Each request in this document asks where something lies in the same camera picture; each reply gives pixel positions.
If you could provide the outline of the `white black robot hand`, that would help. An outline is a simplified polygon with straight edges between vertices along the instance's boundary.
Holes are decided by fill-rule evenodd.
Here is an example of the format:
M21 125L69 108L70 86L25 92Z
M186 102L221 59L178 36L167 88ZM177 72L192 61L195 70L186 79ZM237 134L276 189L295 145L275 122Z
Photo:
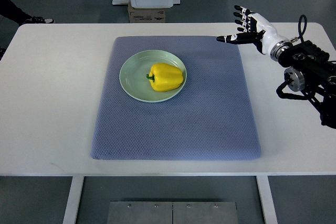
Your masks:
M217 41L233 45L253 44L261 54L269 55L274 61L278 60L282 50L292 46L291 41L281 36L259 13L239 5L234 8L235 23L239 25L238 33L218 36Z

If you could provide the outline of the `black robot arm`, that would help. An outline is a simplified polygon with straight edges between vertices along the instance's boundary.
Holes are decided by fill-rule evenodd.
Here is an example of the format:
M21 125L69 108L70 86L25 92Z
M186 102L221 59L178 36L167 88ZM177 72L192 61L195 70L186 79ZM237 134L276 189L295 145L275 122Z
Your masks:
M307 17L298 22L299 37L279 42L272 55L285 68L284 82L277 88L281 99L307 100L320 113L321 124L335 128L335 61L303 35Z

